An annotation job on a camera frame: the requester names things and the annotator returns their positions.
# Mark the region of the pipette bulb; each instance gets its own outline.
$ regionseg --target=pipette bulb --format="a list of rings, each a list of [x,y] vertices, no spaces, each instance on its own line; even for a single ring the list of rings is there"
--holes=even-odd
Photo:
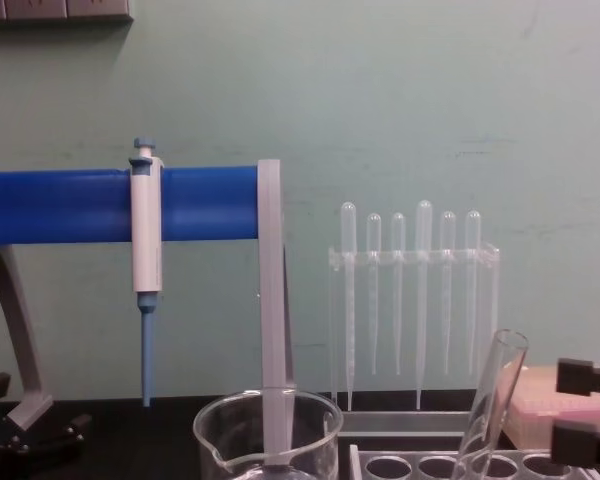
[[[404,215],[394,213],[391,218],[391,250],[404,252],[407,249],[407,228]]]
[[[382,219],[377,213],[367,217],[367,250],[371,253],[379,252],[382,237]]]
[[[431,250],[431,202],[422,200],[416,212],[416,250]]]
[[[475,210],[467,213],[465,220],[465,248],[480,248],[482,242],[482,219]]]
[[[454,250],[456,248],[456,215],[453,212],[444,212],[440,219],[440,250]]]
[[[357,253],[356,206],[346,202],[340,208],[340,247],[343,253]]]

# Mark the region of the glass beaker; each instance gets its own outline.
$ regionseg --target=glass beaker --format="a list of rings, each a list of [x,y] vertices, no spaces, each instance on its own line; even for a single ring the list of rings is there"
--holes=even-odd
[[[465,475],[482,480],[489,470],[527,348],[526,337],[518,332],[494,334],[451,480]]]
[[[331,401],[289,388],[221,398],[193,422],[202,480],[336,480],[342,422]]]

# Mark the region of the plastic transfer pipette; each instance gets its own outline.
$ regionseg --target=plastic transfer pipette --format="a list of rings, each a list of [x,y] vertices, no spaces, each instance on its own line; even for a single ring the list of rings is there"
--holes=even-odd
[[[400,375],[400,343],[402,339],[402,258],[407,249],[407,229],[404,215],[391,218],[391,250],[393,251],[393,341],[396,354],[396,374]]]
[[[474,348],[476,339],[476,315],[478,303],[478,254],[482,233],[480,214],[475,210],[467,213],[464,225],[465,248],[469,250],[467,262],[467,353],[469,374],[473,373]]]
[[[356,242],[356,206],[347,202],[340,209],[340,247],[344,259],[345,288],[345,361],[347,364],[347,407],[351,411],[356,354],[356,297],[355,262],[358,252]]]
[[[444,346],[444,374],[449,374],[449,343],[451,340],[451,265],[456,248],[456,216],[444,212],[440,218],[440,250],[442,250],[442,296],[440,316],[442,319],[442,345]]]
[[[420,397],[424,383],[424,366],[427,355],[427,270],[431,251],[431,203],[423,200],[416,212],[416,251],[418,253],[418,346],[416,357],[416,409],[420,410]]]
[[[378,352],[378,262],[382,251],[382,219],[377,213],[367,217],[367,251],[369,255],[369,341],[371,373],[376,374]]]

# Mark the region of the teal wall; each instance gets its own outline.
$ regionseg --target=teal wall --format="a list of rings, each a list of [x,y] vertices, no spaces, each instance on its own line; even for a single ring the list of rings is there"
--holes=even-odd
[[[0,32],[0,169],[126,168],[138,134],[170,166],[282,159],[309,389],[328,386],[326,251],[344,200],[361,215],[477,208],[503,252],[501,325],[529,337],[531,362],[600,358],[600,1],[136,7],[128,29]],[[129,246],[17,254],[54,394],[138,395]],[[257,385],[256,244],[170,244],[164,267],[157,393]],[[0,315],[14,372],[9,348]]]

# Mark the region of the gray stand frame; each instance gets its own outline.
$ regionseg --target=gray stand frame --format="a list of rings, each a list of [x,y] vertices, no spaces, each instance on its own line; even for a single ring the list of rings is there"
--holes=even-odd
[[[20,428],[27,430],[51,407],[53,397],[44,387],[29,310],[13,247],[9,245],[0,247],[0,305],[24,389],[22,400],[8,417]]]
[[[279,160],[258,162],[258,247],[264,451],[277,453],[291,449],[294,405],[288,395],[267,388],[295,387]],[[285,462],[282,457],[270,461]]]

